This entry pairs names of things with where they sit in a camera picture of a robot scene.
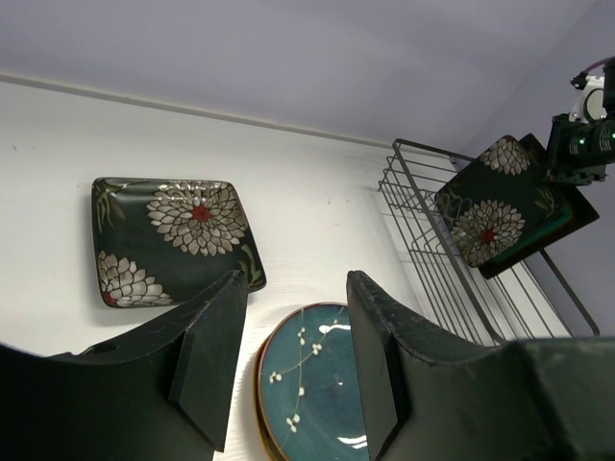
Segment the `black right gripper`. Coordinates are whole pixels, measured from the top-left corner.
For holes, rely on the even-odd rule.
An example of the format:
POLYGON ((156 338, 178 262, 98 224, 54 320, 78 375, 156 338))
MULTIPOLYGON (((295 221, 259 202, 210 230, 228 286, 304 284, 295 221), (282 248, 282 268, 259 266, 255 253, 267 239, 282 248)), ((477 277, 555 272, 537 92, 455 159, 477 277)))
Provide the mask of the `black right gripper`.
POLYGON ((581 123, 567 114, 553 118, 546 150, 545 181, 585 186, 606 180, 614 163, 614 118, 581 123))

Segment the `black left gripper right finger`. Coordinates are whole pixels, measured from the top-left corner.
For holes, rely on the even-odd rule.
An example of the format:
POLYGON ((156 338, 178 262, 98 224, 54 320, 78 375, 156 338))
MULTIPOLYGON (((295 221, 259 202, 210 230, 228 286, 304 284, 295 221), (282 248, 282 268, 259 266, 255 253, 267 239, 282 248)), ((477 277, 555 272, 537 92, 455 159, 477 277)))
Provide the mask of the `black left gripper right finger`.
POLYGON ((373 460, 610 460, 614 342, 485 347, 398 303, 361 271, 347 301, 373 460))

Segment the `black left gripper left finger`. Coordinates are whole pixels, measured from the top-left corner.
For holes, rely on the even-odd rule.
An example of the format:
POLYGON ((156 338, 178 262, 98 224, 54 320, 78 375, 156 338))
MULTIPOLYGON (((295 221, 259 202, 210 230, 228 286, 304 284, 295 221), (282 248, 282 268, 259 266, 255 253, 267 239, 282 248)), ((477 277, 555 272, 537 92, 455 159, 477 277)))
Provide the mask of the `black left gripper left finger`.
POLYGON ((225 447, 247 311, 232 271, 79 354, 1 350, 5 460, 210 460, 225 447))

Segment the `green square plate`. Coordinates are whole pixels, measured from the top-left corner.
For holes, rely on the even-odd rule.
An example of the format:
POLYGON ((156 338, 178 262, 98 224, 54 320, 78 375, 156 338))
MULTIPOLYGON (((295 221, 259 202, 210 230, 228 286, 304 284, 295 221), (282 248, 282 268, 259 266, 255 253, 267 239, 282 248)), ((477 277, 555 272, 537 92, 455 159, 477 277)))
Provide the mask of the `green square plate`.
POLYGON ((479 157, 479 193, 457 223, 464 257, 487 278, 600 217, 577 188, 539 181, 543 156, 539 143, 504 135, 479 157))

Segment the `teal round plate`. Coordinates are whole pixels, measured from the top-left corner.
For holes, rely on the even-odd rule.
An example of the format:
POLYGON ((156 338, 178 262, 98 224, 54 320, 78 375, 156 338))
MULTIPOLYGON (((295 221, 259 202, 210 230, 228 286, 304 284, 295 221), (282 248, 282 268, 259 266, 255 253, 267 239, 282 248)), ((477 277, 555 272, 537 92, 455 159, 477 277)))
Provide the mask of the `teal round plate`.
POLYGON ((281 460, 368 459, 347 306, 306 305, 268 337, 259 397, 281 460))

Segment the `wire dish rack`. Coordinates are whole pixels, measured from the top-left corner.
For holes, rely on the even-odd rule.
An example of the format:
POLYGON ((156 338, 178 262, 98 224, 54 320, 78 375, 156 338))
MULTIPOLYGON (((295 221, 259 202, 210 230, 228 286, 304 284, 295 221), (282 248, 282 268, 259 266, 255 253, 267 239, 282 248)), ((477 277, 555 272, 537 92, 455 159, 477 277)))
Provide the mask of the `wire dish rack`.
POLYGON ((541 250, 492 279, 469 267, 436 204, 468 157, 397 138, 378 182, 381 214, 419 311, 469 341, 601 335, 577 291, 541 250))

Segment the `black floral square plate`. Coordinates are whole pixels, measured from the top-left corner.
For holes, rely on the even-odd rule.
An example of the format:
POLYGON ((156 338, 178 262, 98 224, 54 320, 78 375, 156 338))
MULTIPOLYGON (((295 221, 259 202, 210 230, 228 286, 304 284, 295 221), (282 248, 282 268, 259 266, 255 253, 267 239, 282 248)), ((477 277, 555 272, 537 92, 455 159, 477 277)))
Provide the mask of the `black floral square plate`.
POLYGON ((267 282, 256 239, 229 182, 98 178, 91 187, 97 278, 114 308, 184 303, 231 271, 267 282))

